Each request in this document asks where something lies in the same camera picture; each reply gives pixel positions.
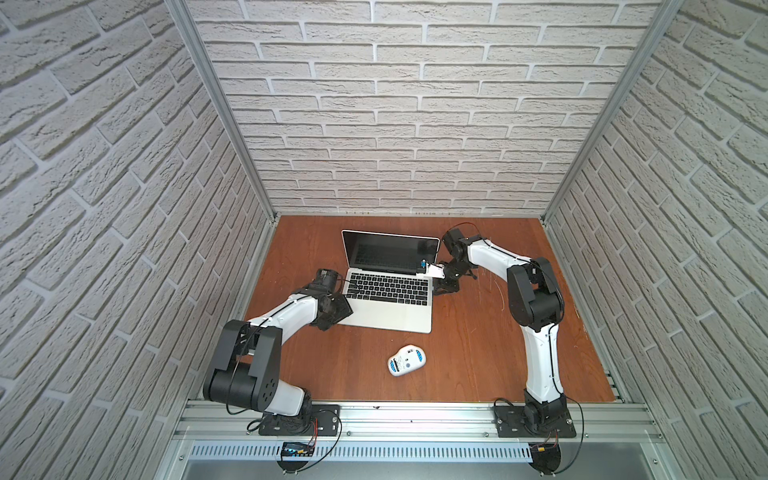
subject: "black cable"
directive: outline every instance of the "black cable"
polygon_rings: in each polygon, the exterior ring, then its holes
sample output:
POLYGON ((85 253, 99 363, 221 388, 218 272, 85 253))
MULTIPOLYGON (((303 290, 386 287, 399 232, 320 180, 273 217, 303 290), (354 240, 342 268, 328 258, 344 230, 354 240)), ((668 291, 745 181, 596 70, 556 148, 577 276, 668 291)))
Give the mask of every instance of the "black cable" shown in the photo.
POLYGON ((336 437, 336 441, 333 443, 333 446, 330 448, 330 450, 329 450, 328 452, 326 452, 326 454, 325 454, 325 455, 323 455, 323 457, 322 457, 320 460, 318 460, 317 462, 314 462, 312 465, 309 465, 309 466, 307 466, 307 467, 302 467, 302 468, 299 468, 298 470, 295 470, 294 472, 289 472, 289 473, 300 473, 300 472, 304 472, 304 471, 306 471, 306 470, 309 470, 309 469, 310 469, 310 468, 312 468, 313 466, 317 465, 318 463, 322 462, 323 460, 325 460, 325 458, 326 458, 328 455, 330 455, 330 453, 333 451, 333 449, 336 447, 336 445, 339 443, 339 440, 341 439, 341 428, 342 428, 342 424, 341 424, 341 417, 339 417, 339 415, 338 415, 338 414, 336 414, 335 412, 333 412, 333 411, 331 411, 331 410, 318 410, 318 412, 328 412, 328 413, 331 413, 331 414, 333 414, 333 416, 335 416, 335 417, 336 417, 336 418, 339 420, 339 434, 338 434, 338 436, 336 437))

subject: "brick wall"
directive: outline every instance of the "brick wall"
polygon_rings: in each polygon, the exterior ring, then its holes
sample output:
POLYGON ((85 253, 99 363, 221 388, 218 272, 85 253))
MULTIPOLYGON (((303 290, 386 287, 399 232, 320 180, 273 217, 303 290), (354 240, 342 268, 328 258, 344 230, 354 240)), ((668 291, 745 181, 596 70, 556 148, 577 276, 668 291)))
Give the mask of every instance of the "brick wall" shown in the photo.
POLYGON ((0 2, 0 478, 154 474, 265 223, 222 130, 158 0, 0 2))
POLYGON ((650 1, 188 3, 279 212, 538 216, 650 1))
POLYGON ((689 478, 768 475, 766 11, 687 0, 549 225, 689 478))

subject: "laptop screen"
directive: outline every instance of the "laptop screen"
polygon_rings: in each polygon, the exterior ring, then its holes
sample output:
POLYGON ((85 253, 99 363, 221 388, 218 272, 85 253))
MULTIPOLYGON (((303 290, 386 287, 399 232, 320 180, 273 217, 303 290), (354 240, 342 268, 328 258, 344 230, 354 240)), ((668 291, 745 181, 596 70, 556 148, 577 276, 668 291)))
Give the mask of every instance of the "laptop screen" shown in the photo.
POLYGON ((343 230, 349 266, 376 272, 415 274, 422 260, 434 263, 440 240, 343 230))

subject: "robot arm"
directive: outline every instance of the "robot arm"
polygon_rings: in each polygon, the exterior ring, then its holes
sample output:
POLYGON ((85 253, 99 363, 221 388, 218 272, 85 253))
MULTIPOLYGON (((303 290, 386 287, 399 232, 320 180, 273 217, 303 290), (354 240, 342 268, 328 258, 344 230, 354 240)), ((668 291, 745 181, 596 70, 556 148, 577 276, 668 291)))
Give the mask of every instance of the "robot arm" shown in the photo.
POLYGON ((274 414, 292 422, 297 431, 309 425, 310 393, 280 380, 282 345, 305 325, 328 330, 352 314, 344 295, 336 292, 339 274, 318 270, 312 283, 263 316, 224 325, 203 384, 206 400, 274 414), (248 366, 240 357, 252 354, 248 366))
POLYGON ((564 301, 551 264, 512 253, 479 235, 467 238, 459 229, 446 232, 443 243, 453 260, 445 264, 445 279, 438 280, 435 294, 457 292, 458 279, 472 275, 477 266, 507 281, 509 311, 522 329, 528 361, 525 424, 532 432, 550 431, 567 414, 557 351, 564 301))

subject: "wooden table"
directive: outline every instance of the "wooden table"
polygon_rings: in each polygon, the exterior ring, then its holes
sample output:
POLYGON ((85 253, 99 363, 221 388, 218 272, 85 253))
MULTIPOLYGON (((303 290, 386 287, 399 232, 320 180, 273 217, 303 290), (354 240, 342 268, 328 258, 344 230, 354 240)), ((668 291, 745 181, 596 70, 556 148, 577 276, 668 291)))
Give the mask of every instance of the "wooden table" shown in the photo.
MULTIPOLYGON (((311 281, 318 268, 345 275, 341 230, 442 238, 462 221, 473 222, 500 247, 528 257, 546 257, 566 302, 560 324, 560 377, 568 396, 580 402, 612 402, 611 388, 540 223, 535 219, 421 217, 282 217, 247 311, 259 316, 311 281)), ((472 225, 461 225, 465 235, 472 225)), ((441 246, 439 260, 450 256, 441 246)), ((429 334, 335 325, 321 332, 304 327, 283 347, 280 378, 322 400, 489 402, 523 400, 526 362, 519 325, 506 306, 502 279, 479 269, 461 291, 433 301, 429 334), (403 377, 387 372, 386 360, 414 344, 427 354, 424 367, 403 377)))

